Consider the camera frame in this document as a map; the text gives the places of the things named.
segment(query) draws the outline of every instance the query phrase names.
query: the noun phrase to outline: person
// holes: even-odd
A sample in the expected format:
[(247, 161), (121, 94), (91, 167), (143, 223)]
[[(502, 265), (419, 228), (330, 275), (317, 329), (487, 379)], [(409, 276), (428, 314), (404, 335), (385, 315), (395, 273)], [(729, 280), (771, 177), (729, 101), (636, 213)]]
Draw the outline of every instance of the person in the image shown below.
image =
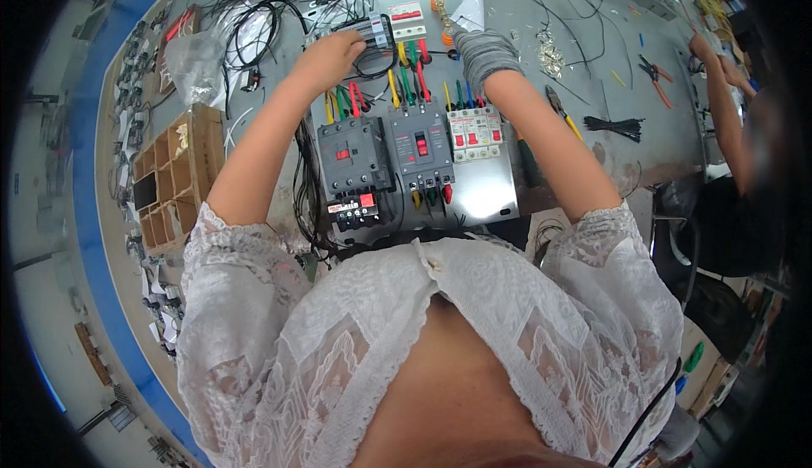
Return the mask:
[[(455, 42), (573, 226), (541, 269), (443, 238), (367, 251), (312, 288), (265, 220), (299, 120), (365, 47), (310, 45), (217, 177), (185, 250), (178, 390), (225, 466), (597, 466), (675, 371), (683, 320), (590, 150), (490, 32)], [(624, 450), (672, 412), (673, 386)]]
[[(779, 158), (785, 150), (777, 94), (769, 87), (756, 93), (702, 34), (691, 38), (689, 47), (705, 64), (716, 143), (730, 168), (730, 176), (705, 184), (698, 193), (693, 211), (700, 235), (697, 264), (728, 277), (774, 271), (785, 247), (780, 187), (785, 171)], [(741, 89), (749, 103), (744, 128), (728, 85)], [(675, 239), (684, 255), (694, 254), (689, 225)]]

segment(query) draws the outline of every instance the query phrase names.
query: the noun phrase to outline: gray workbench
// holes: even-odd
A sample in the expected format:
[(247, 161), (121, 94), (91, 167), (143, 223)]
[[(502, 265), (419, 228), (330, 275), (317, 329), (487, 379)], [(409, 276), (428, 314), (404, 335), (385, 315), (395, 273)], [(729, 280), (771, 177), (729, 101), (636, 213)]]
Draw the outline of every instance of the gray workbench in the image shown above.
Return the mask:
[[(205, 4), (210, 0), (177, 0), (170, 21), (184, 11), (186, 8), (184, 3), (187, 1), (188, 4)], [(690, 0), (683, 1), (694, 22), (698, 22)], [(593, 12), (583, 0), (543, 0), (543, 2), (552, 12), (566, 20), (587, 59), (601, 53), (602, 31), (598, 17), (578, 19), (579, 13), (583, 16)], [(600, 0), (592, 2), (597, 5)], [(563, 77), (559, 79), (559, 82), (567, 88), (565, 89), (555, 84), (550, 77), (546, 77), (538, 65), (539, 42), (536, 33), (546, 25), (544, 9), (530, 0), (484, 0), (486, 27), (495, 29), (505, 36), (511, 36), (513, 31), (514, 43), (521, 53), (521, 63), (527, 77), (539, 90), (543, 90), (545, 84), (551, 84), (555, 88), (563, 108), (581, 128), (584, 143), (594, 151), (621, 194), (627, 194), (638, 184), (645, 186), (685, 175), (702, 165), (689, 86), (685, 83), (685, 76), (677, 71), (684, 66), (678, 64), (678, 56), (674, 53), (675, 49), (683, 51), (687, 61), (688, 41), (693, 33), (682, 17), (666, 22), (658, 16), (649, 14), (643, 8), (639, 8), (642, 16), (636, 15), (628, 9), (629, 4), (628, 0), (603, 0), (600, 9), (614, 22), (617, 29), (604, 19), (604, 55), (591, 61), (588, 68), (583, 64), (565, 67)], [(310, 9), (306, 2), (302, 2), (300, 8), (303, 11)], [(424, 10), (431, 11), (427, 2)], [(260, 89), (251, 93), (237, 91), (230, 99), (230, 114), (233, 118), (238, 118), (240, 114), (253, 108), (234, 128), (235, 141), (239, 141), (263, 100), (290, 71), (300, 54), (303, 37), (297, 19), (290, 12), (283, 15), (282, 29), (273, 47), (276, 62), (274, 63), (274, 59), (267, 55), (261, 65), (264, 77), (261, 79)], [(549, 29), (555, 37), (556, 47), (562, 50), (567, 63), (582, 59), (573, 37), (554, 17), (551, 18)], [(640, 44), (641, 33), (644, 37), (644, 47)], [(438, 36), (430, 36), (428, 41), (430, 49), (442, 49)], [(627, 53), (631, 60), (631, 69), (628, 66)], [(666, 108), (647, 74), (637, 67), (639, 53), (644, 54), (651, 62), (657, 63), (674, 78), (673, 84), (661, 79), (661, 86), (674, 105), (672, 110)], [(613, 69), (625, 82), (625, 88), (612, 76)], [(461, 64), (441, 55), (434, 55), (434, 61), (426, 68), (425, 75), (429, 89), (434, 96), (440, 96), (439, 105), (442, 105), (445, 102), (442, 80), (446, 80), (452, 90), (454, 80), (462, 79)], [(369, 86), (361, 85), (361, 88), (365, 92), (376, 94), (380, 92), (385, 82), (382, 78), (369, 82)], [(452, 102), (455, 102), (455, 99), (456, 96), (452, 93)], [(160, 129), (168, 125), (183, 109), (179, 97), (173, 95), (155, 110), (153, 128)], [(642, 141), (638, 144), (611, 132), (588, 132), (583, 126), (583, 117), (588, 115), (613, 120), (645, 118), (642, 123)], [(223, 132), (225, 133), (234, 123), (234, 120), (226, 120), (223, 117)], [(557, 204), (549, 187), (542, 185), (528, 189), (524, 185), (514, 148), (510, 149), (510, 156), (513, 158), (513, 177), (521, 213), (528, 214), (555, 207)], [(289, 242), (294, 248), (304, 250), (304, 241), (296, 229), (291, 207), (291, 180), (297, 157), (298, 151), (294, 143), (288, 152), (279, 185), (274, 192), (268, 221), (278, 232), (289, 234)]]

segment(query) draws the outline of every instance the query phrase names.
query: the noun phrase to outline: gloved hand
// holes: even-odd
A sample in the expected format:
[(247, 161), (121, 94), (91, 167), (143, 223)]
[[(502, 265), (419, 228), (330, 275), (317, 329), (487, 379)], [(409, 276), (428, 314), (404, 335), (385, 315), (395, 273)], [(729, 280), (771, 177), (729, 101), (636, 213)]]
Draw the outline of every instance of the gloved hand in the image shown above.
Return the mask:
[(485, 79), (500, 70), (515, 70), (524, 75), (519, 52), (495, 31), (459, 30), (454, 34), (454, 43), (465, 68), (465, 80), (477, 93), (484, 93)]

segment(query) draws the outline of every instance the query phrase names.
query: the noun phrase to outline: wooden compartment box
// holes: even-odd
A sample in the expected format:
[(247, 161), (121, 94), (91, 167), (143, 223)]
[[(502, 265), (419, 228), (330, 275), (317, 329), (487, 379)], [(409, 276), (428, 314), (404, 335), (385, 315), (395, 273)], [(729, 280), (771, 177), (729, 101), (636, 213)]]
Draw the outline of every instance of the wooden compartment box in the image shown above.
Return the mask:
[[(178, 129), (185, 129), (185, 138)], [(138, 213), (147, 253), (159, 255), (184, 245), (225, 161), (220, 111), (203, 104), (180, 114), (137, 156), (135, 181), (157, 173), (158, 202)]]

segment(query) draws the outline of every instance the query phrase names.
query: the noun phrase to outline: pliers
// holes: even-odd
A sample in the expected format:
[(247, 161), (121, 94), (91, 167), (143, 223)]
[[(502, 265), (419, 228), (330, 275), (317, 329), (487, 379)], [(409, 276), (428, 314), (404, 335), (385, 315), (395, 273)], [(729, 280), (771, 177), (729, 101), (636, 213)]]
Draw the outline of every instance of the pliers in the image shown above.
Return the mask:
[(652, 65), (651, 63), (649, 63), (649, 61), (642, 54), (640, 55), (640, 60), (643, 61), (643, 63), (645, 63), (645, 64), (642, 65), (642, 64), (638, 63), (637, 66), (639, 66), (640, 68), (643, 68), (643, 71), (646, 72), (649, 75), (649, 77), (651, 77), (651, 83), (655, 85), (655, 89), (659, 93), (660, 98), (663, 99), (663, 102), (665, 103), (665, 106), (667, 108), (674, 108), (674, 106), (671, 105), (671, 102), (668, 100), (668, 97), (665, 96), (665, 93), (663, 93), (663, 88), (661, 88), (659, 86), (659, 82), (658, 82), (658, 80), (659, 80), (659, 78), (661, 76), (665, 80), (667, 80), (669, 82), (674, 82), (674, 79), (671, 77), (671, 75), (666, 74), (658, 66)]

